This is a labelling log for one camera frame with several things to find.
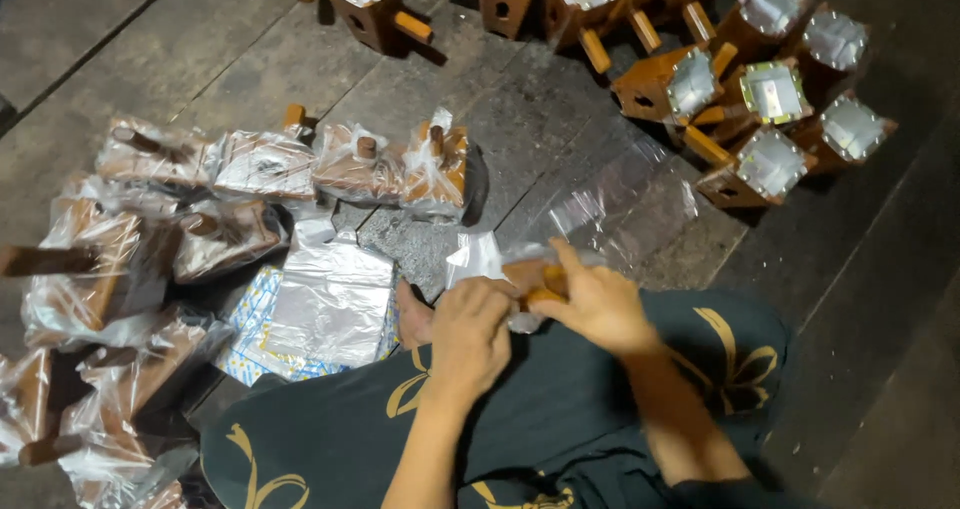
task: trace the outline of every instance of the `concrete floor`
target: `concrete floor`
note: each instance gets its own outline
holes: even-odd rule
[[[894,392],[886,382],[901,368],[915,370],[911,357],[923,354],[915,349],[930,347],[930,317],[960,265],[960,43],[949,25],[960,19],[960,4],[826,1],[872,24],[871,68],[858,90],[900,122],[899,133],[864,169],[799,188],[754,226],[704,205],[637,276],[649,287],[742,289],[796,324],[797,396],[766,451],[790,487],[853,507],[876,500],[863,485],[896,478],[882,474],[884,460],[857,467],[874,458],[858,447],[876,442],[862,440],[883,439],[864,438],[859,424],[869,417],[883,425],[893,416],[877,410],[906,398],[909,390]],[[3,241],[42,238],[49,200],[69,172],[91,169],[115,112],[219,134],[275,128],[290,102],[324,122],[358,121],[398,139],[438,104],[449,108],[469,126],[490,171],[486,207],[472,229],[516,238],[558,188],[606,162],[611,148],[598,140],[618,110],[582,57],[488,34],[477,12],[449,0],[406,3],[432,18],[435,46],[448,57],[442,67],[417,54],[382,57],[343,23],[318,24],[315,6],[296,0],[0,0],[0,93],[22,112],[0,138]],[[609,44],[614,75],[637,57],[628,40]],[[616,124],[628,137],[637,132],[630,122]],[[671,162],[679,175],[697,177],[695,160]],[[428,297],[439,293],[442,260],[462,232],[383,208],[343,206],[336,220],[398,259]],[[22,353],[19,301],[18,284],[3,283],[3,355]],[[948,429],[942,417],[953,409],[933,402],[877,431],[909,440],[933,418]],[[925,449],[913,446],[924,461]],[[941,462],[927,465],[940,471]],[[923,483],[923,500],[955,501],[945,482]],[[0,492],[25,509],[73,504],[55,466],[0,471]]]

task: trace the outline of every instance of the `gold pattern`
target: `gold pattern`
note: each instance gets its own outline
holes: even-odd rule
[[[573,505],[573,490],[570,487],[564,487],[559,495],[538,494],[533,501],[528,501],[523,505],[498,505],[494,493],[484,481],[477,481],[470,485],[477,494],[486,502],[488,509],[567,509]]]
[[[418,349],[414,347],[410,351],[410,356],[413,358],[414,368],[420,371],[420,373],[399,384],[390,394],[390,398],[387,399],[387,417],[390,419],[402,415],[410,410],[417,409],[417,406],[420,405],[420,394],[422,391],[424,391],[426,382],[430,379],[430,368],[426,368],[424,366]],[[423,383],[420,384],[413,397],[410,398],[407,403],[401,405],[401,400],[406,392],[421,381],[423,381]]]
[[[723,401],[724,413],[726,415],[732,415],[735,413],[734,405],[730,402],[730,397],[728,392],[735,389],[750,389],[756,393],[759,397],[760,402],[756,405],[755,409],[761,409],[767,400],[770,399],[770,393],[767,392],[761,386],[763,380],[765,380],[770,373],[777,368],[777,351],[771,345],[764,345],[753,350],[747,357],[743,360],[739,366],[737,365],[737,341],[734,338],[734,331],[730,329],[730,324],[727,323],[726,319],[723,319],[713,308],[694,308],[696,312],[702,319],[706,320],[708,324],[716,331],[717,336],[720,337],[720,341],[723,343],[724,353],[726,355],[726,365],[725,365],[725,376],[723,384],[718,388],[720,393],[720,399]],[[714,382],[708,378],[700,368],[697,368],[687,357],[682,356],[677,350],[672,348],[667,348],[670,352],[670,356],[676,361],[681,367],[689,370],[700,379],[703,383],[703,386],[706,388],[706,393],[710,394],[714,392]],[[769,358],[770,362],[767,365],[766,371],[757,375],[752,379],[747,379],[744,381],[738,381],[740,376],[747,370],[751,364],[755,361],[760,361],[764,358]]]
[[[260,505],[274,490],[286,485],[293,485],[303,490],[300,499],[290,507],[290,509],[302,509],[310,496],[310,489],[306,486],[304,478],[295,473],[287,473],[267,481],[258,490],[257,459],[254,458],[254,449],[250,445],[250,438],[247,437],[247,433],[239,424],[234,423],[232,431],[232,434],[226,435],[226,439],[234,442],[246,455],[246,460],[249,461],[249,479],[246,482],[246,505],[244,505],[244,509],[260,509]]]

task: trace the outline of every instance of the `stack of bags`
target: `stack of bags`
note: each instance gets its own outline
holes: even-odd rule
[[[346,367],[382,356],[395,264],[352,230],[336,234],[335,200],[318,204],[319,191],[456,222],[466,132],[443,110],[402,149],[334,125],[318,154],[300,139],[310,131],[297,109],[282,132],[219,140],[114,118],[96,173],[74,173],[53,200],[47,237],[2,247],[0,274],[25,279],[28,353],[0,357],[0,466],[57,460],[84,509],[186,508],[177,478],[196,450],[169,410],[236,331],[171,304],[168,287],[209,283],[291,243],[276,299],[295,316],[271,347]],[[315,300],[304,295],[314,289]]]

